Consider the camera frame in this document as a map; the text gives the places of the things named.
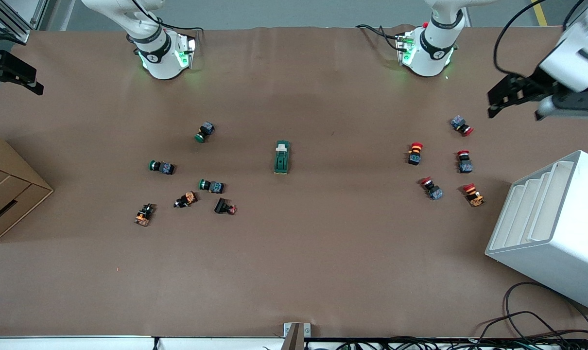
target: electrical wire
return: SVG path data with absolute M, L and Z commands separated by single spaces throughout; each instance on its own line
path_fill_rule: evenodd
M 387 41 L 387 45 L 389 45 L 392 49 L 396 50 L 396 51 L 400 51 L 405 53 L 406 49 L 403 49 L 401 47 L 397 47 L 394 44 L 392 44 L 389 39 L 391 40 L 396 40 L 398 38 L 399 35 L 402 35 L 404 33 L 398 33 L 396 35 L 387 35 L 387 33 L 385 33 L 385 29 L 383 29 L 382 26 L 378 27 L 378 30 L 374 29 L 371 26 L 368 26 L 367 24 L 359 24 L 358 26 L 356 26 L 355 28 L 362 28 L 362 29 L 369 29 L 370 31 L 372 31 L 374 34 L 381 36 L 383 38 L 385 38 L 385 41 Z
M 436 345 L 436 343 L 431 341 L 429 338 L 403 336 L 400 337 L 400 340 L 412 341 L 412 343 L 423 345 L 426 350 L 439 350 L 439 347 Z
M 346 341 L 345 343 L 338 346 L 335 350 L 342 350 L 343 348 L 345 348 L 349 345 L 354 345 L 354 348 L 356 350 L 360 350 L 362 348 L 361 348 L 361 345 L 359 345 L 359 344 L 365 344 L 365 345 L 369 346 L 370 349 L 379 350 L 378 348 L 376 348 L 376 346 L 372 346 L 372 344 L 368 343 L 367 341 L 359 341 L 359 340 Z
M 551 288 L 545 286 L 544 284 L 538 283 L 538 282 L 531 282 L 531 281 L 526 281 L 526 282 L 520 282 L 517 284 L 514 284 L 513 286 L 511 286 L 507 292 L 505 292 L 505 295 L 503 296 L 503 302 L 505 303 L 505 313 L 506 315 L 510 315 L 510 306 L 508 304 L 508 301 L 510 300 L 510 295 L 512 294 L 512 291 L 516 288 L 518 288 L 519 286 L 523 286 L 523 285 L 532 285 L 532 286 L 537 286 L 540 288 L 543 288 L 545 290 L 549 290 L 549 292 L 552 292 L 556 295 L 558 295 L 559 297 L 561 297 L 562 299 L 564 299 L 568 304 L 570 304 L 575 310 L 577 310 L 578 313 L 580 313 L 580 315 L 583 317 L 583 319 L 586 321 L 586 323 L 588 324 L 588 317 L 586 316 L 585 313 L 583 313 L 583 311 L 580 310 L 580 308 L 578 308 L 574 303 L 571 302 L 570 299 L 568 299 L 567 297 L 563 296 L 562 294 L 556 292 L 555 290 L 552 290 Z M 539 321 L 541 321 L 541 323 L 545 324 L 547 326 L 547 328 L 549 328 L 549 330 L 553 333 L 556 333 L 555 330 L 553 330 L 551 328 L 551 326 L 549 326 L 548 324 L 545 323 L 545 321 L 543 321 L 540 317 L 538 317 L 535 313 L 532 313 L 534 316 L 536 316 L 538 318 Z M 525 336 L 523 336 L 523 334 L 521 334 L 521 332 L 519 331 L 519 329 L 516 327 L 516 324 L 514 324 L 514 321 L 512 321 L 512 317 L 508 317 L 508 321 L 510 321 L 510 324 L 512 325 L 512 328 L 514 328 L 514 330 L 521 336 L 522 339 L 525 339 L 527 341 L 529 341 Z
M 489 330 L 490 326 L 492 326 L 493 324 L 496 324 L 496 323 L 498 323 L 498 322 L 501 322 L 501 321 L 505 321 L 506 319 L 508 319 L 509 321 L 511 321 L 511 320 L 512 320 L 512 317 L 515 317 L 515 316 L 518 316 L 518 315 L 523 315 L 523 314 L 529 314 L 529 315 L 532 315 L 532 316 L 536 317 L 536 319 L 538 319 L 538 321 L 540 321 L 542 324 L 545 324 L 545 326 L 546 326 L 546 327 L 547 327 L 547 328 L 548 328 L 550 331 L 552 331 L 552 332 L 555 332 L 555 330 L 554 330 L 553 328 L 551 328 L 551 326 L 550 326 L 550 325 L 549 325 L 547 322 L 545 322 L 543 319 L 541 319 L 541 317 L 539 317 L 538 315 L 536 315 L 536 314 L 535 314 L 535 313 L 533 313 L 533 312 L 530 312 L 530 311 L 522 311 L 522 312 L 515 312 L 515 313 L 511 313 L 511 314 L 510 314 L 510 313 L 507 313 L 505 316 L 498 317 L 498 318 L 496 318 L 496 319 L 494 319 L 494 320 L 490 321 L 490 322 L 487 324 L 487 326 L 484 328 L 484 330 L 482 331 L 482 334 L 481 334 L 481 335 L 480 335 L 480 337 L 478 338 L 478 341 L 476 341 L 476 343 L 473 345 L 473 347 L 474 347 L 474 348 L 479 348 L 479 347 L 478 347 L 478 346 L 479 346 L 479 344 L 481 344 L 481 343 L 482 343 L 482 341 L 483 341 L 483 339 L 484 339 L 484 336 L 486 335 L 486 332 Z M 533 343 L 532 343 L 532 341 L 528 340 L 528 339 L 527 339 L 525 336 L 523 336 L 523 335 L 521 334 L 521 332 L 517 332 L 517 333 L 519 333 L 519 335 L 521 335 L 521 340 L 523 340 L 523 341 L 526 341 L 527 343 L 529 343 L 530 345 L 532 345 L 532 346 L 533 346 Z
M 583 4 L 584 1 L 585 0 L 577 1 L 574 4 L 574 6 L 570 9 L 570 11 L 568 11 L 567 16 L 564 18 L 564 22 L 562 22 L 562 31 L 565 31 L 566 29 L 568 29 L 568 22 L 570 21 L 572 14 L 574 14 L 574 12 L 577 11 L 577 9 L 581 6 L 581 4 Z
M 561 336 L 566 335 L 566 334 L 572 334 L 572 333 L 588 334 L 588 331 L 587 330 L 559 330 L 559 331 L 556 331 L 556 334 L 561 335 Z M 531 340 L 538 340 L 538 339 L 545 339 L 549 336 L 551 336 L 550 333 L 544 333 L 544 334 L 537 334 L 534 336 L 530 336 L 529 338 Z
M 511 71 L 511 70 L 506 70 L 503 69 L 501 67 L 499 67 L 499 62 L 498 62 L 498 49 L 499 49 L 499 42 L 501 42 L 501 38 L 503 38 L 503 35 L 505 34 L 505 32 L 508 31 L 508 28 L 512 25 L 512 23 L 514 23 L 514 21 L 519 18 L 519 16 L 521 16 L 521 14 L 525 13 L 525 11 L 531 9 L 532 7 L 536 6 L 537 4 L 540 4 L 541 2 L 545 2 L 546 0 L 536 0 L 534 2 L 531 2 L 529 5 L 523 7 L 520 11 L 518 11 L 518 13 L 516 13 L 514 15 L 514 17 L 512 17 L 507 24 L 503 27 L 503 29 L 501 30 L 501 32 L 499 33 L 499 36 L 497 37 L 497 40 L 495 41 L 495 46 L 492 49 L 492 62 L 495 65 L 495 69 L 497 69 L 498 71 L 501 71 L 502 73 L 505 74 L 515 74 L 518 75 L 519 77 L 525 78 L 523 75 L 516 73 L 515 71 Z
M 401 339 L 400 339 L 400 337 L 393 337 L 393 338 L 390 338 L 389 341 L 391 343 L 400 343 L 401 342 Z M 411 343 L 410 341 L 401 344 L 400 346 L 398 346 L 396 348 L 396 350 L 406 350 L 406 349 L 410 348 L 413 345 L 415 345 L 419 350 L 423 350 L 423 348 L 421 347 L 421 345 L 419 343 Z
M 141 13 L 143 13 L 145 15 L 145 17 L 151 19 L 154 23 L 161 24 L 163 27 L 167 27 L 167 28 L 171 28 L 171 29 L 180 29 L 183 31 L 203 31 L 203 28 L 201 28 L 201 27 L 177 27 L 177 26 L 173 26 L 171 24 L 167 24 L 162 21 L 162 18 L 159 18 L 159 17 L 153 18 L 152 16 L 150 16 L 147 13 L 147 11 L 145 11 L 145 9 L 143 9 L 143 6 L 138 4 L 137 0 L 132 0 L 132 2 L 134 3 L 134 6 L 136 6 L 137 9 L 139 9 L 141 11 Z

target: table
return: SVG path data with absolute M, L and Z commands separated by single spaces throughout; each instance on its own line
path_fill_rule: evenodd
M 45 93 L 3 84 L 0 136 L 55 192 L 0 241 L 0 335 L 272 336 L 288 321 L 314 336 L 478 335 L 527 279 L 484 256 L 510 183 L 588 152 L 588 120 L 535 122 L 535 104 L 487 118 L 498 32 L 465 29 L 452 64 L 422 78 L 358 29 L 210 31 L 199 70 L 169 81 L 125 33 L 33 33 L 14 54 Z M 529 73 L 559 32 L 511 29 L 501 64 Z M 449 126 L 458 114 L 467 138 Z M 216 133 L 198 144 L 206 120 Z M 276 140 L 291 142 L 289 175 L 273 174 Z M 405 162 L 414 141 L 419 166 Z M 456 171 L 465 148 L 470 175 Z M 178 171 L 150 172 L 152 159 Z M 199 179 L 224 182 L 236 215 L 212 212 Z M 480 208 L 459 190 L 470 182 Z M 191 190 L 199 201 L 174 209 Z M 145 228 L 133 219 L 147 202 Z M 524 309 L 587 327 L 543 290 L 518 290 L 511 310 Z

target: black cable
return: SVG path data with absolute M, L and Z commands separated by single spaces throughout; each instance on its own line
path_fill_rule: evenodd
M 509 315 L 509 310 L 508 308 L 506 308 L 506 315 Z M 552 335 L 557 336 L 560 338 L 560 340 L 562 341 L 562 343 L 565 343 L 565 345 L 569 345 L 568 342 L 560 335 L 557 334 L 556 330 L 554 330 L 549 323 L 547 323 L 544 319 L 542 319 L 540 316 L 536 315 L 533 312 L 525 312 L 528 315 L 532 315 L 534 317 L 536 317 L 536 319 L 538 319 L 538 321 L 540 321 L 540 323 L 544 324 L 545 327 L 547 327 L 547 329 L 549 329 L 549 332 L 552 333 Z M 514 328 L 514 330 L 518 333 L 518 335 L 521 337 L 521 339 L 523 341 L 525 341 L 527 344 L 530 344 L 531 346 L 534 346 L 534 348 L 542 350 L 541 348 L 539 348 L 536 344 L 534 344 L 533 341 L 531 341 L 531 339 L 529 339 L 528 337 L 523 336 L 523 334 L 521 334 L 521 332 L 519 332 L 519 330 L 514 326 L 514 321 L 512 321 L 512 316 L 508 317 L 508 321 L 510 321 L 510 324 L 512 324 L 512 328 Z
M 467 344 L 467 345 L 460 345 L 460 346 L 452 346 L 451 348 L 448 348 L 448 350 L 460 350 L 460 349 L 466 349 L 466 348 L 470 348 L 473 349 L 475 346 L 473 344 Z
M 407 348 L 409 348 L 411 345 L 413 345 L 412 343 L 403 343 L 400 346 L 398 346 L 396 348 L 396 350 L 406 350 Z
M 418 337 L 411 337 L 411 336 L 403 336 L 400 337 L 400 341 L 410 341 L 414 344 L 421 344 L 424 346 L 426 350 L 439 350 L 439 347 L 436 345 L 435 342 L 430 341 L 429 338 L 418 338 Z
M 389 343 L 382 343 L 380 345 L 382 346 L 380 350 L 396 350 L 396 348 L 390 346 Z
M 505 74 L 516 74 L 516 75 L 518 75 L 519 77 L 523 77 L 523 75 L 521 75 L 521 74 L 519 74 L 519 73 L 516 73 L 515 71 L 505 70 L 505 69 L 503 69 L 503 68 L 499 67 L 499 63 L 498 63 L 498 60 L 497 60 L 497 52 L 498 52 L 498 49 L 499 49 L 499 42 L 501 42 L 501 38 L 503 37 L 503 34 L 505 34 L 505 32 L 508 30 L 508 28 L 509 28 L 509 27 L 512 25 L 512 23 L 513 23 L 513 22 L 514 22 L 514 21 L 515 21 L 517 18 L 519 18 L 519 16 L 520 16 L 521 14 L 525 13 L 525 11 L 527 11 L 527 10 L 531 9 L 532 7 L 536 6 L 537 4 L 540 4 L 541 2 L 545 2 L 545 1 L 546 1 L 546 0 L 536 0 L 536 1 L 532 2 L 532 3 L 530 3 L 529 5 L 527 5 L 527 6 L 523 7 L 523 8 L 522 8 L 520 11 L 518 11 L 518 13 L 516 13 L 516 14 L 514 15 L 514 17 L 512 17 L 512 18 L 511 18 L 511 20 L 509 20 L 509 21 L 507 22 L 507 24 L 506 24 L 506 25 L 503 27 L 503 29 L 502 29 L 502 30 L 501 30 L 501 32 L 499 33 L 499 36 L 497 37 L 497 40 L 495 41 L 495 46 L 494 46 L 494 47 L 493 47 L 493 49 L 492 49 L 492 62 L 493 62 L 493 64 L 495 65 L 495 68 L 496 68 L 498 71 L 501 71 L 502 73 L 505 73 Z
M 565 335 L 565 334 L 572 334 L 572 333 L 585 333 L 588 334 L 587 330 L 558 330 L 556 331 L 556 334 L 558 335 Z M 531 340 L 538 340 L 538 339 L 546 339 L 547 337 L 552 336 L 550 333 L 544 333 L 544 334 L 536 334 L 534 336 L 529 336 L 528 338 Z
M 572 306 L 572 307 L 573 307 L 575 310 L 577 310 L 577 312 L 578 312 L 578 313 L 580 313 L 580 315 L 583 317 L 583 319 L 585 319 L 585 321 L 586 321 L 586 322 L 587 322 L 587 324 L 588 324 L 588 317 L 586 316 L 586 314 L 585 314 L 585 313 L 583 313 L 583 311 L 581 311 L 581 310 L 580 310 L 580 309 L 579 309 L 579 308 L 578 308 L 578 307 L 577 307 L 575 304 L 573 304 L 573 303 L 570 301 L 570 299 L 568 299 L 567 297 L 563 296 L 562 294 L 560 294 L 560 293 L 556 292 L 555 290 L 552 290 L 551 288 L 549 288 L 549 287 L 545 286 L 544 284 L 541 284 L 541 283 L 538 283 L 538 282 L 531 282 L 531 281 L 527 281 L 527 282 L 520 282 L 520 283 L 514 284 L 513 286 L 511 286 L 511 287 L 508 289 L 508 291 L 507 291 L 507 292 L 505 292 L 505 295 L 503 296 L 503 301 L 504 301 L 504 303 L 505 303 L 505 313 L 506 313 L 506 315 L 509 315 L 509 314 L 510 314 L 510 307 L 509 307 L 509 305 L 508 305 L 508 301 L 509 301 L 509 299 L 510 299 L 510 294 L 512 294 L 512 291 L 513 291 L 514 289 L 516 289 L 516 288 L 517 288 L 517 287 L 519 287 L 519 286 L 523 286 L 523 285 L 532 285 L 532 286 L 537 286 L 537 287 L 540 287 L 540 288 L 543 288 L 543 289 L 549 290 L 550 292 L 552 292 L 552 293 L 554 293 L 554 294 L 558 295 L 559 297 L 561 297 L 562 299 L 564 299 L 564 300 L 565 300 L 565 301 L 566 301 L 568 304 L 570 304 L 570 305 L 571 305 L 571 306 Z M 523 335 L 521 334 L 521 332 L 518 330 L 518 328 L 517 328 L 517 327 L 516 327 L 516 325 L 514 324 L 514 321 L 512 321 L 512 317 L 509 317 L 509 318 L 508 318 L 508 321 L 510 321 L 510 324 L 512 325 L 512 328 L 514 328 L 514 330 L 515 330 L 515 331 L 516 331 L 516 332 L 517 332 L 517 333 L 518 333 L 518 334 L 521 336 L 521 338 L 523 338 L 523 339 L 526 339 L 526 338 L 525 338 L 525 336 L 523 336 Z M 551 332 L 555 332 L 555 331 L 554 331 L 552 328 L 550 328 L 550 326 L 549 326 L 549 325 L 547 325 L 547 328 L 549 328 L 549 330 L 550 330 Z
M 392 44 L 392 43 L 389 41 L 389 39 L 391 39 L 391 40 L 396 40 L 396 39 L 397 39 L 397 37 L 398 37 L 400 34 L 403 34 L 403 33 L 396 34 L 396 35 L 387 35 L 387 33 L 385 33 L 385 30 L 382 28 L 382 26 L 379 26 L 379 27 L 378 27 L 378 31 L 377 31 L 376 29 L 372 28 L 371 26 L 368 26 L 367 24 L 359 24 L 359 25 L 358 25 L 358 26 L 356 26 L 355 28 L 369 29 L 369 30 L 370 30 L 370 31 L 372 31 L 374 34 L 376 34 L 376 35 L 379 35 L 379 36 L 381 36 L 381 37 L 385 38 L 385 41 L 387 41 L 387 44 L 388 44 L 388 45 L 389 45 L 389 46 L 390 46 L 392 49 L 394 49 L 394 50 L 396 50 L 396 51 L 403 52 L 403 53 L 405 53 L 405 52 L 406 52 L 406 49 L 403 49 L 403 48 L 401 48 L 401 47 L 397 47 L 397 46 L 395 46 L 394 44 Z
M 512 323 L 512 317 L 515 317 L 515 316 L 518 316 L 518 315 L 522 315 L 522 314 L 529 314 L 529 315 L 532 315 L 532 316 L 536 317 L 536 318 L 538 319 L 538 321 L 540 321 L 541 323 L 545 324 L 545 326 L 546 326 L 547 328 L 549 328 L 549 330 L 550 330 L 550 331 L 552 331 L 552 332 L 555 332 L 555 330 L 554 330 L 553 328 L 551 328 L 551 326 L 549 326 L 549 324 L 548 324 L 547 322 L 545 322 L 543 319 L 541 319 L 541 318 L 540 318 L 538 315 L 536 315 L 536 314 L 535 314 L 535 313 L 533 313 L 533 312 L 530 312 L 530 311 L 523 311 L 523 312 L 516 312 L 516 313 L 512 313 L 512 314 L 510 314 L 510 313 L 507 313 L 505 316 L 498 317 L 498 318 L 496 318 L 496 319 L 494 319 L 494 320 L 490 321 L 490 322 L 487 324 L 487 326 L 484 328 L 484 330 L 482 331 L 482 334 L 481 334 L 481 335 L 480 335 L 480 337 L 478 338 L 478 341 L 477 341 L 477 342 L 476 342 L 476 343 L 473 345 L 473 347 L 474 347 L 474 348 L 479 348 L 478 346 L 479 346 L 479 344 L 481 344 L 481 343 L 482 343 L 482 341 L 483 341 L 483 339 L 484 339 L 484 336 L 486 335 L 486 332 L 489 330 L 490 326 L 492 326 L 493 324 L 496 324 L 496 323 L 498 323 L 498 322 L 505 321 L 506 319 L 508 319 L 508 320 L 510 321 L 510 323 Z M 529 341 L 529 340 L 528 340 L 528 339 L 527 339 L 525 336 L 523 336 L 523 335 L 521 334 L 521 332 L 518 332 L 518 331 L 517 331 L 517 333 L 519 333 L 519 335 L 521 336 L 521 339 L 520 339 L 520 340 L 523 340 L 523 341 L 525 341 L 526 343 L 528 343 L 528 344 L 530 344 L 530 345 L 534 346 L 535 348 L 537 348 L 537 349 L 540 349 L 538 346 L 535 346 L 535 345 L 532 343 L 532 341 Z
M 348 342 L 348 343 L 343 343 L 343 344 L 341 344 L 339 347 L 335 348 L 335 350 L 342 350 L 344 347 L 346 347 L 346 346 L 349 346 L 349 345 L 350 345 L 350 342 Z
M 138 4 L 137 0 L 132 0 L 132 2 L 134 3 L 134 6 L 136 6 L 137 9 L 139 9 L 147 18 L 151 19 L 154 23 L 161 24 L 163 27 L 167 27 L 167 28 L 171 28 L 171 29 L 181 29 L 184 31 L 203 31 L 203 28 L 201 28 L 201 27 L 185 28 L 185 27 L 177 27 L 177 26 L 173 26 L 171 24 L 167 24 L 167 23 L 163 22 L 161 18 L 153 18 L 152 16 L 150 16 L 147 13 L 147 11 L 145 11 L 145 9 L 143 9 L 143 7 Z
M 368 342 L 366 342 L 366 341 L 358 341 L 358 342 L 357 342 L 357 344 L 359 344 L 359 343 L 361 343 L 361 344 L 365 344 L 365 345 L 369 346 L 371 349 L 378 350 L 378 348 L 376 348 L 376 346 L 372 346 L 372 344 L 370 344 L 370 343 L 368 343 Z
M 447 348 L 447 350 L 449 350 L 449 349 L 453 348 L 454 346 L 458 345 L 458 344 L 455 344 L 454 345 L 454 343 L 452 343 L 451 341 L 449 341 L 448 343 L 450 344 L 450 347 Z
M 398 347 L 400 349 L 402 346 L 404 346 L 404 348 L 401 348 L 401 350 L 405 350 L 412 345 L 417 346 L 417 348 L 419 350 L 423 350 L 420 343 L 413 342 L 411 339 L 403 340 L 403 337 L 395 337 L 395 338 L 391 338 L 391 341 L 399 341 L 399 342 L 404 341 L 405 343 Z
M 574 14 L 575 11 L 577 11 L 578 7 L 581 6 L 581 4 L 583 4 L 585 0 L 579 0 L 577 1 L 574 6 L 570 9 L 570 11 L 568 11 L 567 16 L 564 18 L 564 22 L 562 22 L 562 30 L 565 31 L 568 28 L 568 22 L 570 21 L 570 18 L 572 17 L 572 14 Z

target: cardboard box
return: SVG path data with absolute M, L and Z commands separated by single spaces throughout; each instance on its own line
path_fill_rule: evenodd
M 0 237 L 52 193 L 52 188 L 0 138 Z

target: green terminal block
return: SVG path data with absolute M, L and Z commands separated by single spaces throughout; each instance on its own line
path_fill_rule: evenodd
M 288 163 L 290 161 L 290 142 L 285 140 L 277 141 L 276 151 L 275 174 L 285 175 L 288 173 Z

